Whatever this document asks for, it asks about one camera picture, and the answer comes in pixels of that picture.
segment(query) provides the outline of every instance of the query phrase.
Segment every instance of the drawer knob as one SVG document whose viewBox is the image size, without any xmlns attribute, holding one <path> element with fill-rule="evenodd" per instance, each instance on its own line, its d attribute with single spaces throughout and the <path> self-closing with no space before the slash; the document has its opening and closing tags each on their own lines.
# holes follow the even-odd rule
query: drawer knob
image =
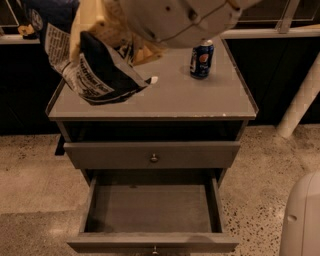
<svg viewBox="0 0 320 256">
<path fill-rule="evenodd" d="M 156 163 L 159 161 L 159 158 L 156 154 L 152 154 L 151 158 L 150 158 L 150 162 L 152 163 Z"/>
</svg>

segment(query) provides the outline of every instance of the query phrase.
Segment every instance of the tabletop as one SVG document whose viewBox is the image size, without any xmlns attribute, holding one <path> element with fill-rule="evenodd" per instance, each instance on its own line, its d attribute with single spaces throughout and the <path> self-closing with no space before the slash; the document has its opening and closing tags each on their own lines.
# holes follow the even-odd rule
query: tabletop
<svg viewBox="0 0 320 256">
<path fill-rule="evenodd" d="M 255 119 L 257 107 L 226 42 L 216 37 L 213 43 L 205 79 L 190 76 L 192 49 L 169 49 L 161 59 L 134 67 L 142 78 L 159 80 L 126 102 L 92 106 L 64 84 L 47 114 L 52 121 Z"/>
</svg>

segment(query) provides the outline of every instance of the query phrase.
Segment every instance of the drawer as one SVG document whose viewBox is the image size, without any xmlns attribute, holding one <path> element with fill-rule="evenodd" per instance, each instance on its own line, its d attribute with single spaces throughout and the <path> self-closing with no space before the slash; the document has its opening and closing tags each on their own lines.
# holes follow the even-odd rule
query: drawer
<svg viewBox="0 0 320 256">
<path fill-rule="evenodd" d="M 239 142 L 66 143 L 77 169 L 228 168 Z"/>
<path fill-rule="evenodd" d="M 213 171 L 97 171 L 77 237 L 79 253 L 231 252 Z"/>
</svg>

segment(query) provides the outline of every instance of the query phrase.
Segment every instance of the speckled floor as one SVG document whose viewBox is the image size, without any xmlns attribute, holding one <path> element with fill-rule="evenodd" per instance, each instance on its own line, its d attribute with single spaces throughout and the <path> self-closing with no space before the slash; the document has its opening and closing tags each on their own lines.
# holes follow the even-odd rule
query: speckled floor
<svg viewBox="0 0 320 256">
<path fill-rule="evenodd" d="M 57 140 L 0 137 L 0 255 L 77 255 L 65 241 L 78 232 L 88 187 L 67 156 L 54 156 Z M 278 255 L 290 189 L 319 170 L 319 153 L 320 125 L 300 125 L 290 139 L 248 127 L 220 187 L 227 231 L 241 243 L 215 255 Z"/>
</svg>

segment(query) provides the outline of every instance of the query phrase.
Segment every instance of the soda can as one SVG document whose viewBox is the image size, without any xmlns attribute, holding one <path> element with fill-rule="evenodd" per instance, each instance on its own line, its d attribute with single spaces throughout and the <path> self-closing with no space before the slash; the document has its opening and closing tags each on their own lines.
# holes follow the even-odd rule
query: soda can
<svg viewBox="0 0 320 256">
<path fill-rule="evenodd" d="M 190 64 L 190 74 L 194 78 L 203 79 L 209 75 L 214 46 L 211 40 L 204 41 L 193 48 Z"/>
</svg>

